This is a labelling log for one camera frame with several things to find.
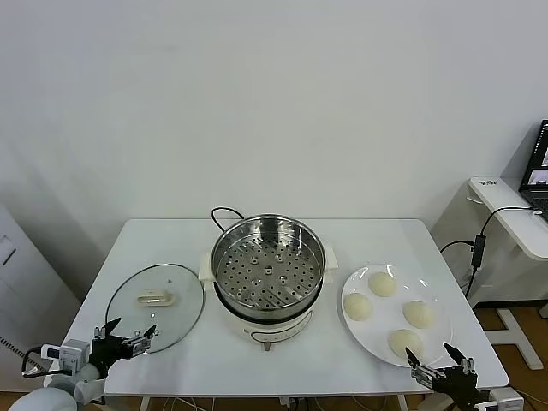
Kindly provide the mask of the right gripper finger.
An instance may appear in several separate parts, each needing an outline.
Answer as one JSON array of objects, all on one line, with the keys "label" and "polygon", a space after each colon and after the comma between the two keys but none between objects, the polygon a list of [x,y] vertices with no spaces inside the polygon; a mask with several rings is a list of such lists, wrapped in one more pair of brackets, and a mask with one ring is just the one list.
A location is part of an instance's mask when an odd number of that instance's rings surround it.
[{"label": "right gripper finger", "polygon": [[444,348],[449,355],[449,357],[455,362],[455,366],[452,367],[446,367],[443,370],[444,375],[449,378],[456,378],[456,377],[476,377],[476,371],[475,371],[475,365],[474,365],[474,359],[466,357],[458,348],[455,348],[448,344],[447,342],[444,342]]},{"label": "right gripper finger", "polygon": [[446,378],[442,371],[422,365],[409,347],[405,348],[405,352],[411,368],[411,377],[419,384],[433,384],[435,381]]}]

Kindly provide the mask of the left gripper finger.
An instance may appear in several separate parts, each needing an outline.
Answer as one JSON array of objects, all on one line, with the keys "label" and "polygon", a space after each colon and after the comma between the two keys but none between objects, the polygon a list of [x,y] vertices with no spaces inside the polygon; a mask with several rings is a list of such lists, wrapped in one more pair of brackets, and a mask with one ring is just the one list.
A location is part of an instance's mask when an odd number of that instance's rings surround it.
[{"label": "left gripper finger", "polygon": [[121,318],[112,319],[107,321],[101,328],[96,327],[94,329],[94,340],[116,340],[119,339],[119,336],[113,335],[112,331],[119,325]]},{"label": "left gripper finger", "polygon": [[156,335],[157,326],[152,325],[147,330],[143,331],[136,337],[131,337],[125,341],[125,346],[128,348],[132,356],[145,354],[152,345],[152,339]]}]

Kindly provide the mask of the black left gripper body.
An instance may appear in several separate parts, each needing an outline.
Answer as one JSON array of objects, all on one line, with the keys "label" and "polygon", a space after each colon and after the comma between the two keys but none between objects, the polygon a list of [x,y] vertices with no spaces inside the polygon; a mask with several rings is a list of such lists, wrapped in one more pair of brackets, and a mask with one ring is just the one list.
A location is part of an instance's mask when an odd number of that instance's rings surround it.
[{"label": "black left gripper body", "polygon": [[92,340],[90,364],[98,370],[101,379],[108,377],[109,369],[117,361],[130,360],[133,357],[133,349],[125,341],[125,337],[118,336],[106,336]]}]

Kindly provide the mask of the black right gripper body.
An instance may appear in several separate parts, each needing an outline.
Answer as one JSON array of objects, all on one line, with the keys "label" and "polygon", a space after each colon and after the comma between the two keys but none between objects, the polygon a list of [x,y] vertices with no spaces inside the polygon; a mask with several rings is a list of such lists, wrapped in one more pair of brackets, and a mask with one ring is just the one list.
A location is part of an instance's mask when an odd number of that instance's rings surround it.
[{"label": "black right gripper body", "polygon": [[461,366],[439,368],[444,376],[432,380],[431,390],[449,396],[459,409],[475,409],[475,406],[488,401],[488,392],[477,389],[478,375]]}]

